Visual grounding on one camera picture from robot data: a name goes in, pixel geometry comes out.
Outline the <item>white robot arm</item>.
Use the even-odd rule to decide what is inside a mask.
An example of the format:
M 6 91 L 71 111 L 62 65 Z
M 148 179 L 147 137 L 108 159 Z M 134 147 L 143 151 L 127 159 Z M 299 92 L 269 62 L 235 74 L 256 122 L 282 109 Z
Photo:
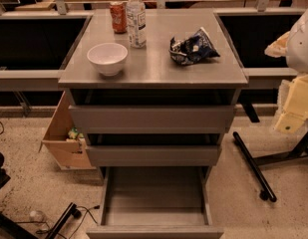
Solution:
M 264 54 L 285 57 L 287 66 L 298 75 L 284 81 L 278 94 L 277 121 L 274 129 L 293 133 L 308 120 L 308 8 L 291 30 L 271 43 Z

